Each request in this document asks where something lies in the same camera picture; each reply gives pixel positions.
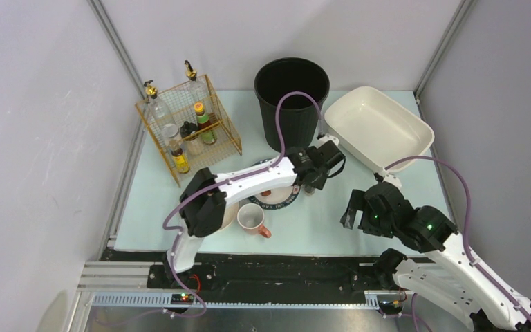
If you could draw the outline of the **silver lid spice jar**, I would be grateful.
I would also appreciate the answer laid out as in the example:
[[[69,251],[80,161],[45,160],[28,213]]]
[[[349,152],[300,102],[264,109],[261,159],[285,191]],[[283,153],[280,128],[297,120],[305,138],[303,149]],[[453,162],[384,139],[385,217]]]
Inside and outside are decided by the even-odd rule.
[[[161,136],[168,152],[172,152],[174,147],[179,147],[180,127],[174,123],[168,123],[161,129]]]

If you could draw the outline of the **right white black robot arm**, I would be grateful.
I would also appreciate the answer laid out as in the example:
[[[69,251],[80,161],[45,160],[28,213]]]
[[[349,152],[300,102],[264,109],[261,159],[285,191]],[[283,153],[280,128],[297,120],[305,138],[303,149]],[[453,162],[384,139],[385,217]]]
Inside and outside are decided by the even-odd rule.
[[[345,228],[398,238],[407,248],[426,255],[454,277],[443,281],[389,248],[373,264],[380,284],[413,291],[441,307],[473,331],[531,331],[531,299],[503,281],[470,248],[462,232],[440,210],[413,207],[393,184],[379,182],[367,191],[353,190],[341,217]]]

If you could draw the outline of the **yellow cap sauce bottle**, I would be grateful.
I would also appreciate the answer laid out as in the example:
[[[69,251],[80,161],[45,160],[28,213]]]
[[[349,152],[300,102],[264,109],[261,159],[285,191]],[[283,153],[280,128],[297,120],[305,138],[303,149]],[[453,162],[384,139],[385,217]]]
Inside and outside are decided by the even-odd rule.
[[[196,114],[198,135],[203,143],[206,145],[213,145],[216,143],[216,134],[214,133],[213,129],[211,129],[212,122],[204,104],[202,102],[195,103],[194,111]]]

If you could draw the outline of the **cream round plate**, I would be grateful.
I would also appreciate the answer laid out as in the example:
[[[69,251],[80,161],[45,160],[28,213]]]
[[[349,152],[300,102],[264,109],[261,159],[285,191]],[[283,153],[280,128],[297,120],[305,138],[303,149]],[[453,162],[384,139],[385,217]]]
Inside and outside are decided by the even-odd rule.
[[[237,202],[231,206],[228,206],[225,209],[225,213],[223,215],[223,222],[222,222],[221,227],[218,229],[218,232],[226,229],[227,227],[233,224],[233,222],[236,220],[236,216],[239,211],[239,208],[240,208],[240,203]]]

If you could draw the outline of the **brown cap small bottle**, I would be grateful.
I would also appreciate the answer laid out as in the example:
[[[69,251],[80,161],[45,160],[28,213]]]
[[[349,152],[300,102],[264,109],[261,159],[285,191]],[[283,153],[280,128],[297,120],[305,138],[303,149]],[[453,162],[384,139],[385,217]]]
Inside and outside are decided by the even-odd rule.
[[[169,148],[172,160],[176,170],[180,174],[186,174],[190,171],[190,166],[185,156],[184,150],[177,140],[169,141]]]

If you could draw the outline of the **black cap pepper jar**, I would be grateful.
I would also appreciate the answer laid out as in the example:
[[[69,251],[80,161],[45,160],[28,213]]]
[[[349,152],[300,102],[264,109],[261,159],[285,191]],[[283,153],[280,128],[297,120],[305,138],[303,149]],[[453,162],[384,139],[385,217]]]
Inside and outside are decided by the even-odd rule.
[[[304,192],[304,194],[311,196],[316,192],[316,189],[310,185],[303,185],[302,191]]]

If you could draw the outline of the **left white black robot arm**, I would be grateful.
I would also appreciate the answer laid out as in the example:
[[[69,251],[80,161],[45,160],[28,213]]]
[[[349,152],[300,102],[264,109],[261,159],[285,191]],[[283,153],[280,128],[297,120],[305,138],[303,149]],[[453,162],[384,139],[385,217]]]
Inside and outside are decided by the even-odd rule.
[[[339,147],[328,141],[319,147],[296,148],[235,172],[214,174],[207,167],[198,170],[162,225],[165,230],[178,232],[166,252],[166,265],[173,275],[191,269],[203,239],[221,227],[229,206],[280,187],[308,185],[321,190],[328,179],[342,172],[345,162]],[[172,227],[169,222],[175,216],[182,221]]]

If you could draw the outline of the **glass oil bottle gold spout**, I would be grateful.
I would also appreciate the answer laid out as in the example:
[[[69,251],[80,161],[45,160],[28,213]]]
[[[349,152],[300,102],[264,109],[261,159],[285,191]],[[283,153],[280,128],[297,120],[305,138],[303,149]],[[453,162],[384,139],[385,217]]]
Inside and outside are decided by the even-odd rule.
[[[169,140],[174,136],[174,118],[167,103],[158,95],[158,89],[152,84],[153,80],[145,81],[143,87],[148,96],[147,108],[153,118],[153,123],[162,138]]]

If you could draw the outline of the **black lid spice jar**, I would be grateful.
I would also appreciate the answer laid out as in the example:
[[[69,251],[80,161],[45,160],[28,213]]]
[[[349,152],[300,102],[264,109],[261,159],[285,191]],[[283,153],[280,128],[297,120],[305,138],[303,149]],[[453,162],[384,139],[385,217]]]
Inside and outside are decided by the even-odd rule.
[[[198,133],[198,127],[196,123],[190,123],[184,121],[180,127],[180,136],[184,141],[186,152],[191,156],[199,156],[203,153],[204,146]]]

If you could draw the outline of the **patterned rim white plate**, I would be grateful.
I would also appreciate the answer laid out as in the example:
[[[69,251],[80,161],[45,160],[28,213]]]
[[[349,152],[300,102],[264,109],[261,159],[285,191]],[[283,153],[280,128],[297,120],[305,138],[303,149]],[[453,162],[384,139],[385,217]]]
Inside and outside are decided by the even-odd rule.
[[[261,206],[264,210],[280,210],[296,200],[301,191],[301,186],[279,187],[270,191],[272,193],[267,197],[262,196],[260,193],[250,196],[248,201]]]

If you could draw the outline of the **pink ceramic mug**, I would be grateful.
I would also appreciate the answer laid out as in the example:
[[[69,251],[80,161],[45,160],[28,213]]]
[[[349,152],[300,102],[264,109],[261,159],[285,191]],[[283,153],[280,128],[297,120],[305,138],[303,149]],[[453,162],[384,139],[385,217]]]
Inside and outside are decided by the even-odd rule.
[[[259,234],[266,239],[272,236],[271,231],[265,226],[265,212],[257,204],[248,203],[241,206],[237,212],[236,220],[248,234]]]

